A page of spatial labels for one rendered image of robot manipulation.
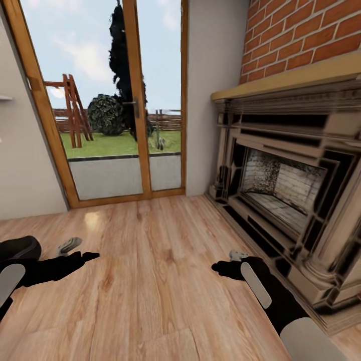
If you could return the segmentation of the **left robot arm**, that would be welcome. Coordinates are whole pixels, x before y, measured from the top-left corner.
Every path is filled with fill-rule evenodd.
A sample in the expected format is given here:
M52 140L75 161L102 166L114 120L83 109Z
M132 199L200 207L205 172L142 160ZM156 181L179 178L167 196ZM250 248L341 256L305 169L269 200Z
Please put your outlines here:
M56 247L52 259L37 261L36 258L9 259L0 262L0 322L10 308L14 290L23 285L57 281L81 268L87 261L99 257L97 253L68 252L78 247L82 239L70 238Z

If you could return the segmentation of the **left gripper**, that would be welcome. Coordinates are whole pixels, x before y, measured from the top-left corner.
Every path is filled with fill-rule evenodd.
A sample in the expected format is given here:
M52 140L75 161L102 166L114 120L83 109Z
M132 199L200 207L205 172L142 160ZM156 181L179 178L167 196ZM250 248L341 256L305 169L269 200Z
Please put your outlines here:
M47 281L60 280L81 268L87 261L98 257L99 254L97 253L84 253L81 256L81 252L75 252L69 257L49 259L52 264L52 274Z

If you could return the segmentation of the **cauldron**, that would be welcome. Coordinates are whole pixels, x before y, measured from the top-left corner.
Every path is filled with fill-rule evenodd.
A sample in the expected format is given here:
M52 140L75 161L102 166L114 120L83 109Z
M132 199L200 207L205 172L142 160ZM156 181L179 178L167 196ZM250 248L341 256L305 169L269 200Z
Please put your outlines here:
M42 247L35 236L25 236L0 242L0 262L9 259L29 259L39 257Z

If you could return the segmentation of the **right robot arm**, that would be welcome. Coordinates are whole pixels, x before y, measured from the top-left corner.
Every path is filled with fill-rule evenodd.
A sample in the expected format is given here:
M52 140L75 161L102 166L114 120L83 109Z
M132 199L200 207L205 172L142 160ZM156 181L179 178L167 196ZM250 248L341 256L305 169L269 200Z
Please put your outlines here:
M211 266L219 276L245 280L276 329L292 361L349 361L309 317L262 258L231 249L230 260Z

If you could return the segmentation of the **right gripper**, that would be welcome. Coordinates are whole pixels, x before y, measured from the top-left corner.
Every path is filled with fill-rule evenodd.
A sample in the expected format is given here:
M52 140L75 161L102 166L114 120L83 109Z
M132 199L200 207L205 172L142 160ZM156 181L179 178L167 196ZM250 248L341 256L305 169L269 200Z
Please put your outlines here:
M226 262L219 261L211 266L211 269L218 272L219 276L230 277L234 280L238 280L238 278L234 274L234 265L237 263L236 261Z

